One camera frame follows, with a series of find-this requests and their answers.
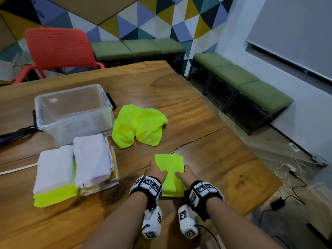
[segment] human arm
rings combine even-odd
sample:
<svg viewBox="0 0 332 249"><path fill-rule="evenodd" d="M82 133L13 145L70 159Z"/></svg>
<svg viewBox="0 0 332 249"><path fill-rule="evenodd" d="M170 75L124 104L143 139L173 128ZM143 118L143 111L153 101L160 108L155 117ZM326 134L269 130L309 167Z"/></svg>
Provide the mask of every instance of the human arm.
<svg viewBox="0 0 332 249"><path fill-rule="evenodd" d="M175 175L181 179L186 188L190 188L191 184L198 180L189 165L185 165L184 173L175 172ZM227 249L281 249L270 236L221 199L209 198L206 202L206 211Z"/></svg>
<svg viewBox="0 0 332 249"><path fill-rule="evenodd" d="M154 159L147 167L145 176L156 177L163 183L167 171L160 171ZM82 249L123 249L133 244L137 231L143 222L147 207L147 196L143 192L134 192L85 241Z"/></svg>

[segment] green cushion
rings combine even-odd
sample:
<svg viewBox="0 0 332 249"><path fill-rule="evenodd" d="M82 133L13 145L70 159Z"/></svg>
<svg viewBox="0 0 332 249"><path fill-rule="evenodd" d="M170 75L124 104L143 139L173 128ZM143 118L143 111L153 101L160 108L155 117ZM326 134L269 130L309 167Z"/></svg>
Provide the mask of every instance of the green cushion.
<svg viewBox="0 0 332 249"><path fill-rule="evenodd" d="M133 39L123 41L133 57L143 57L161 54L161 50L148 39Z"/></svg>
<svg viewBox="0 0 332 249"><path fill-rule="evenodd" d="M162 54L185 52L186 48L172 38L155 38L151 40Z"/></svg>
<svg viewBox="0 0 332 249"><path fill-rule="evenodd" d="M255 75L238 65L226 65L213 69L213 72L237 89L239 86L259 80Z"/></svg>
<svg viewBox="0 0 332 249"><path fill-rule="evenodd" d="M131 51L121 41L92 43L91 47L98 61L132 58Z"/></svg>
<svg viewBox="0 0 332 249"><path fill-rule="evenodd" d="M294 101L277 88L261 80L240 86L238 90L269 113L275 113Z"/></svg>
<svg viewBox="0 0 332 249"><path fill-rule="evenodd" d="M198 53L195 54L193 58L208 68L210 71L218 66L232 64L232 62L230 62L228 59L215 52Z"/></svg>

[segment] clear plastic storage box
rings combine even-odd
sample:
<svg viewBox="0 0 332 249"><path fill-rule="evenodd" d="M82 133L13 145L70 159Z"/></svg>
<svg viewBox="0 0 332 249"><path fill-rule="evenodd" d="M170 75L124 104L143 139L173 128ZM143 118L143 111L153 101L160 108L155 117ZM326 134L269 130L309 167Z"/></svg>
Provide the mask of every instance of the clear plastic storage box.
<svg viewBox="0 0 332 249"><path fill-rule="evenodd" d="M35 108L38 129L52 135L58 146L72 144L75 137L112 135L112 105L100 85L39 95Z"/></svg>

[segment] plastic box lid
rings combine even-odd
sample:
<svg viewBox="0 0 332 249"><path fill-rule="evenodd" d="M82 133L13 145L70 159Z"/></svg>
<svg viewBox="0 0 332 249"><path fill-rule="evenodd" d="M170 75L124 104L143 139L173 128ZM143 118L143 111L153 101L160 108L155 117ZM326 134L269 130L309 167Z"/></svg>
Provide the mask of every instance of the plastic box lid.
<svg viewBox="0 0 332 249"><path fill-rule="evenodd" d="M35 109L38 129L47 131L77 118L93 117L112 105L101 85L94 84L39 95Z"/></svg>

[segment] human hand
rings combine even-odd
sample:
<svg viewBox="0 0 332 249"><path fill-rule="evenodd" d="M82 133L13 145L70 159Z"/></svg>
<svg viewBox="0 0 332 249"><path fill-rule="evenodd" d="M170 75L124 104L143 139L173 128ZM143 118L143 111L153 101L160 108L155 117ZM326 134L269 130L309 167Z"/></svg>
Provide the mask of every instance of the human hand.
<svg viewBox="0 0 332 249"><path fill-rule="evenodd" d="M191 184L198 180L197 176L191 170L188 164L185 164L185 171L183 173L175 171L174 174L181 179L182 183L188 190L190 189Z"/></svg>
<svg viewBox="0 0 332 249"><path fill-rule="evenodd" d="M153 158L150 160L150 164L146 168L144 175L150 176L150 177L156 177L159 179L161 184L163 184L166 179L167 173L168 173L167 170L164 170L164 171L160 170L160 168L156 164L156 161Z"/></svg>

